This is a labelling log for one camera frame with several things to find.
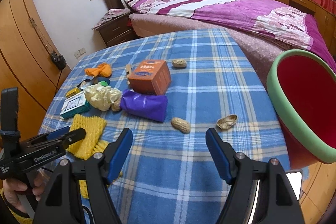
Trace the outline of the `person's left hand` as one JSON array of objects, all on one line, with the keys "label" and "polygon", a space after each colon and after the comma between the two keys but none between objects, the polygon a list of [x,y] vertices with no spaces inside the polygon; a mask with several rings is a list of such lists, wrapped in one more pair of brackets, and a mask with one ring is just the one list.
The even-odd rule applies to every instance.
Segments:
[{"label": "person's left hand", "polygon": [[[45,179],[43,175],[38,172],[34,179],[33,194],[37,201],[41,199],[41,195],[45,189]],[[27,190],[27,185],[14,178],[8,178],[3,181],[3,196],[9,207],[26,214],[27,211],[22,205],[18,197],[18,192],[24,192]]]}]

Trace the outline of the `yellow sweater left forearm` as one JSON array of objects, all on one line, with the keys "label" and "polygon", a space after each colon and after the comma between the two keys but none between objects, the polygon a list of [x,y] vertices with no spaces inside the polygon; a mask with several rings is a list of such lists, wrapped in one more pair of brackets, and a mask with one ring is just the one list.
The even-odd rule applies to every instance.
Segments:
[{"label": "yellow sweater left forearm", "polygon": [[33,223],[33,219],[30,218],[27,213],[19,211],[7,201],[3,189],[1,189],[1,213],[4,214],[5,218],[10,217],[11,219],[15,219],[16,223],[21,224]]}]

